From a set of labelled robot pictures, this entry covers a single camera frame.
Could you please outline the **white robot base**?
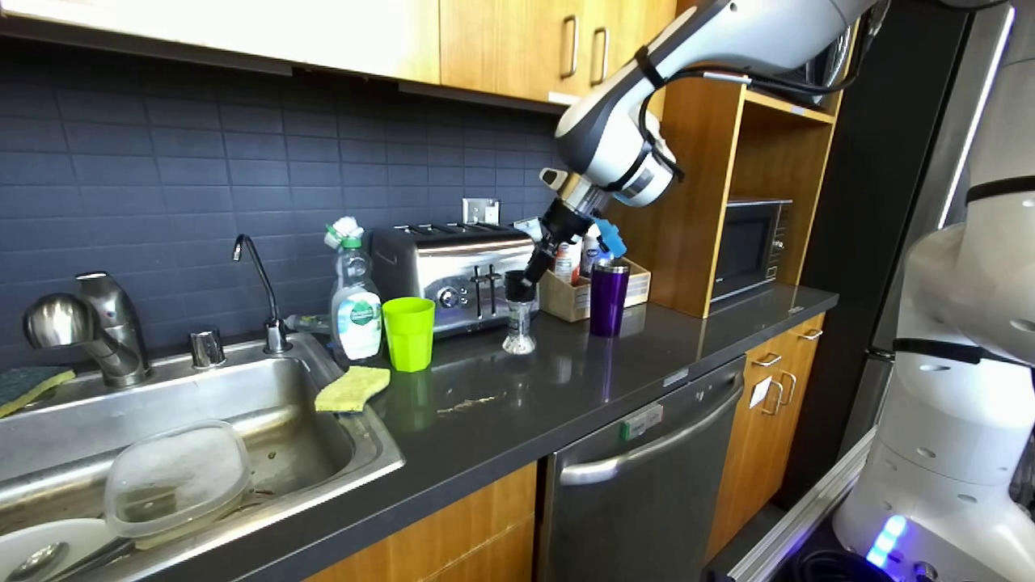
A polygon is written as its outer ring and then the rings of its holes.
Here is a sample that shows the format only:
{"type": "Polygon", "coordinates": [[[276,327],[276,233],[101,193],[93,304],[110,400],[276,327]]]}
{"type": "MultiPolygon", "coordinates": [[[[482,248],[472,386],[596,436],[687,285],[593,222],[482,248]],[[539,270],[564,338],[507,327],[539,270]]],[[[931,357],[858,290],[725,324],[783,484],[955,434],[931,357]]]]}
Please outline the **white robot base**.
{"type": "Polygon", "coordinates": [[[892,371],[835,537],[920,582],[1035,582],[1008,482],[1035,424],[1035,190],[1000,179],[907,259],[892,371]]]}

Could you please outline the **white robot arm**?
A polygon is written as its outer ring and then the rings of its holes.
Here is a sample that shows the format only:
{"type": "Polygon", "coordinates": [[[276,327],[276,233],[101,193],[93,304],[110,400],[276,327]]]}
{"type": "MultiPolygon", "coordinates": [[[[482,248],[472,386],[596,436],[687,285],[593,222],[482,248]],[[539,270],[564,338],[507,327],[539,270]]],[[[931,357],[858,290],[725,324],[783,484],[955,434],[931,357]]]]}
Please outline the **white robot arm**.
{"type": "Polygon", "coordinates": [[[679,12],[618,76],[564,110],[555,130],[564,165],[539,171],[555,204],[539,216],[522,285],[534,287],[555,270],[556,248],[587,233],[607,201],[649,208],[679,179],[674,150],[648,123],[649,100],[666,83],[682,78],[780,82],[831,49],[854,23],[880,31],[890,4],[699,0],[679,12]]]}

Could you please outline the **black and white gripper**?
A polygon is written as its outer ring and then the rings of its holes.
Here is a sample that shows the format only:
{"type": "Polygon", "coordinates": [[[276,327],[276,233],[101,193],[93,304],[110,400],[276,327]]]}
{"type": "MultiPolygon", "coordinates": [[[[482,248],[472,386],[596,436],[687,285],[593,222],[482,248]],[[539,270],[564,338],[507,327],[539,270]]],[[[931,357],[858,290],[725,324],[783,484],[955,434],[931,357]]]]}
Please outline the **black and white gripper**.
{"type": "MultiPolygon", "coordinates": [[[[539,180],[555,190],[548,215],[539,216],[539,246],[556,248],[593,222],[593,180],[578,171],[543,170],[539,180]]],[[[528,270],[517,274],[517,290],[523,300],[538,296],[539,278],[551,273],[551,255],[534,248],[528,270]]]]}

